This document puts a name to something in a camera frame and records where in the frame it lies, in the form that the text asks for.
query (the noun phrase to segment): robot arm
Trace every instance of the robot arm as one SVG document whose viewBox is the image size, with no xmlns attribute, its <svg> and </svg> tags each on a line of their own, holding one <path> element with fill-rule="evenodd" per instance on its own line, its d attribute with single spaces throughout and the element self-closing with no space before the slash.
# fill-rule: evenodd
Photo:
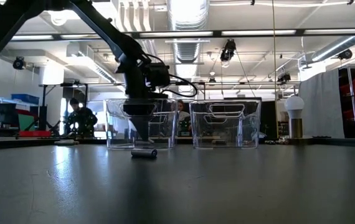
<svg viewBox="0 0 355 224">
<path fill-rule="evenodd" d="M 160 69 L 158 65 L 154 72 L 151 59 L 144 53 L 140 44 L 113 27 L 110 20 L 98 13 L 92 2 L 87 0 L 7 0 L 4 5 L 0 4 L 0 52 L 25 21 L 38 16 L 44 10 L 64 9 L 76 12 L 110 46 L 120 62 L 118 72 L 124 73 L 126 94 L 129 98 L 154 98 L 155 93 L 152 91 L 155 86 L 169 84 L 168 67 L 162 64 Z M 149 88 L 146 86 L 147 77 L 153 77 L 154 73 L 162 75 L 163 83 Z"/>
</svg>

